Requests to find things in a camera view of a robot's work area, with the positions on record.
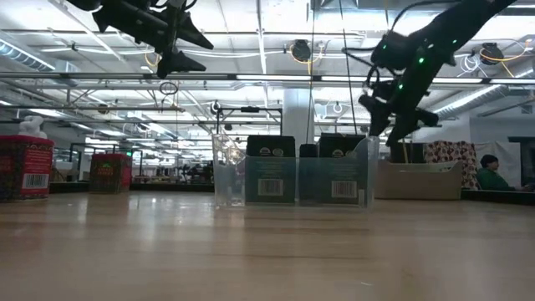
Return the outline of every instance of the table surface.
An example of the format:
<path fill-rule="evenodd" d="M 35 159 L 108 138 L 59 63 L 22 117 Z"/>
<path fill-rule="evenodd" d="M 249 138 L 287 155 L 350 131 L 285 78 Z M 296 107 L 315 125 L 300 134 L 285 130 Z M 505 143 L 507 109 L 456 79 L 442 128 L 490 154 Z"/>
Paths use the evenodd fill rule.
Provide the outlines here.
<path fill-rule="evenodd" d="M 216 210 L 210 193 L 0 204 L 2 300 L 529 300 L 535 208 Z"/>

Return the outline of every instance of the barcode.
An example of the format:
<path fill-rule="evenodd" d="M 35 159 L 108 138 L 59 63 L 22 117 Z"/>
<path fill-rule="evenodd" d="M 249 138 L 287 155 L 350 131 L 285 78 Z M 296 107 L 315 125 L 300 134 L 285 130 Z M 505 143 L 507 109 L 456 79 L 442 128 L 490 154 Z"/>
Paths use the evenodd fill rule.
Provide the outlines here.
<path fill-rule="evenodd" d="M 24 174 L 23 189 L 48 187 L 48 175 Z"/>
<path fill-rule="evenodd" d="M 332 181 L 331 197 L 356 198 L 357 182 L 356 181 Z"/>
<path fill-rule="evenodd" d="M 258 195 L 259 196 L 282 196 L 283 195 L 283 180 L 258 180 Z"/>

